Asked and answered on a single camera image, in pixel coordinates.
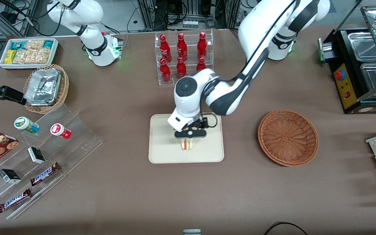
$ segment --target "coca-cola bottle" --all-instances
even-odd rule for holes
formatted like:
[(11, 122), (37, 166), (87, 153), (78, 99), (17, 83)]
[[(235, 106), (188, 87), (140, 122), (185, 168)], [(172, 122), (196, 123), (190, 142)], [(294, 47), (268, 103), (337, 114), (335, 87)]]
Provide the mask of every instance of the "coca-cola bottle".
[(197, 71), (200, 71), (206, 68), (207, 66), (204, 64), (204, 57), (201, 56), (200, 59), (198, 59)]
[(166, 36), (164, 34), (161, 34), (159, 38), (161, 40), (162, 57), (166, 60), (166, 62), (170, 63), (172, 61), (172, 56), (170, 55), (170, 46), (166, 41)]
[(161, 58), (160, 63), (161, 63), (161, 67), (159, 67), (159, 70), (161, 71), (162, 80), (164, 83), (169, 83), (170, 82), (169, 66), (166, 64), (166, 61), (164, 58)]
[(178, 49), (178, 56), (181, 56), (184, 61), (188, 59), (188, 50), (187, 50), (187, 43), (184, 40), (184, 34), (178, 33), (178, 44), (176, 45)]
[(200, 40), (198, 40), (197, 44), (197, 58), (200, 59), (201, 57), (207, 57), (207, 41), (206, 41), (206, 33), (200, 33)]
[(187, 66), (184, 63), (182, 56), (178, 57), (178, 65), (176, 65), (176, 70), (178, 71), (179, 79), (187, 74)]

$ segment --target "brown woven basket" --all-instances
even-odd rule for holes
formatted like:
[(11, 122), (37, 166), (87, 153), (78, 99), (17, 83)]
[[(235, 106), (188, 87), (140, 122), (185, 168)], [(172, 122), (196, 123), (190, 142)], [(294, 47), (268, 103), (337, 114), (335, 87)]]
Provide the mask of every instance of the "brown woven basket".
[[(61, 83), (59, 85), (59, 91), (58, 91), (58, 95), (57, 95), (57, 101), (52, 106), (31, 106), (31, 105), (26, 104), (25, 108), (30, 112), (46, 114), (50, 110), (54, 109), (56, 106), (63, 104), (63, 102), (66, 100), (66, 96), (68, 95), (68, 89), (69, 89), (68, 75), (66, 74), (65, 70), (62, 67), (60, 67), (56, 64), (43, 66), (41, 68), (38, 68), (37, 70), (48, 70), (48, 69), (57, 69), (62, 73)], [(31, 78), (31, 74), (30, 74), (30, 76), (28, 76), (28, 79), (25, 82), (25, 86), (24, 86), (24, 89), (23, 89), (24, 94), (27, 91), (28, 83), (30, 82), (30, 78)]]
[(258, 140), (267, 156), (284, 166), (309, 163), (319, 145), (311, 122), (291, 110), (276, 110), (265, 115), (258, 127)]

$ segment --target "acrylic bottle rack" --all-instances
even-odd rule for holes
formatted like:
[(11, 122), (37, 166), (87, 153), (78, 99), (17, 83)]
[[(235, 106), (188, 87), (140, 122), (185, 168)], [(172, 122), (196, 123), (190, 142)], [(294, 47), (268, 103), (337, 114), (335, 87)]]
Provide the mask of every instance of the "acrylic bottle rack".
[[(5, 183), (0, 176), (0, 204), (3, 204), (20, 193), (30, 188), (32, 197), (24, 199), (19, 204), (9, 207), (1, 216), (6, 219), (15, 219), (47, 191), (53, 188), (60, 180), (63, 180), (79, 163), (98, 148), (101, 141), (95, 133), (89, 129), (78, 117), (78, 113), (66, 104), (51, 110), (45, 116), (36, 121), (39, 131), (31, 134), (27, 131), (17, 137), (20, 145), (11, 156), (0, 159), (0, 169), (12, 169), (21, 178), (18, 184)], [(55, 123), (61, 123), (72, 131), (72, 136), (65, 140), (62, 137), (50, 133), (50, 127)], [(37, 164), (31, 161), (27, 149), (38, 147), (44, 155), (46, 162)], [(46, 180), (31, 186), (30, 180), (58, 162), (61, 169), (51, 174)]]
[[(178, 44), (178, 33), (184, 34), (185, 42), (187, 43), (188, 48), (188, 59), (185, 61), (185, 65), (187, 67), (187, 75), (193, 75), (197, 72), (197, 44), (200, 37), (200, 32), (206, 33), (206, 41), (207, 41), (207, 56), (205, 58), (204, 64), (207, 68), (213, 69), (214, 64), (214, 54), (213, 54), (213, 31), (212, 30), (192, 30), (192, 31), (166, 31), (161, 33), (155, 34), (155, 52), (156, 52), (156, 66), (158, 68), (158, 81), (159, 85), (175, 85), (178, 81), (178, 74), (176, 71), (176, 65), (178, 64), (178, 51), (176, 49), (176, 45)], [(159, 40), (159, 36), (164, 34), (166, 36), (166, 41), (169, 43), (170, 46), (170, 54), (172, 56), (172, 61), (167, 63), (170, 69), (170, 82), (165, 83), (161, 76), (160, 71), (160, 62), (161, 59), (161, 41)]]

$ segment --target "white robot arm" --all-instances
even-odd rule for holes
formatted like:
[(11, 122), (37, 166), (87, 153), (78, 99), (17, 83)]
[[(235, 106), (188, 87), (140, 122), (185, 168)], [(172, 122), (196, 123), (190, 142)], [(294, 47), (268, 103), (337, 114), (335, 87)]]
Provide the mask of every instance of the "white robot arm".
[(103, 10), (94, 0), (51, 0), (47, 9), (50, 18), (59, 23), (82, 40), (89, 58), (98, 66), (107, 66), (121, 58), (122, 41), (110, 35), (103, 35), (95, 24), (103, 19)]
[(278, 47), (275, 39), (292, 41), (299, 31), (314, 20), (324, 18), (329, 8), (329, 0), (259, 2), (239, 27), (239, 41), (247, 63), (236, 77), (225, 81), (213, 70), (205, 69), (194, 76), (185, 76), (176, 83), (176, 109), (168, 119), (176, 130), (175, 137), (205, 137), (204, 129), (209, 126), (207, 119), (201, 118), (201, 101), (204, 100), (217, 115), (233, 113), (267, 58), (280, 59), (288, 54), (289, 44)]

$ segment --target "brown tablecloth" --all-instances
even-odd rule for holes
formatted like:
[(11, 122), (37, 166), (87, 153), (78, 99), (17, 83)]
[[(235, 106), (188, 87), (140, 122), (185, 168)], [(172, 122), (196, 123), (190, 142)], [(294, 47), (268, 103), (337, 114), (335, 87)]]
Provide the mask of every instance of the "brown tablecloth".
[[(171, 113), (173, 88), (158, 85), (154, 33), (132, 34), (123, 58), (97, 67), (78, 37), (58, 38), (58, 64), (69, 75), (67, 104), (105, 142), (15, 220), (0, 214), (0, 234), (263, 234), (277, 221), (309, 234), (376, 234), (376, 162), (365, 139), (376, 115), (344, 115), (310, 27), (283, 61), (269, 61), (237, 110), (223, 117), (225, 157), (212, 164), (155, 165), (149, 120)], [(214, 68), (235, 76), (245, 56), (231, 31), (214, 31)], [(0, 85), (22, 90), (30, 71), (0, 71)], [(260, 119), (291, 109), (315, 126), (320, 148), (298, 168), (280, 166), (257, 142)], [(19, 135), (18, 116), (38, 114), (0, 101), (0, 132)], [(283, 226), (274, 233), (295, 232)]]

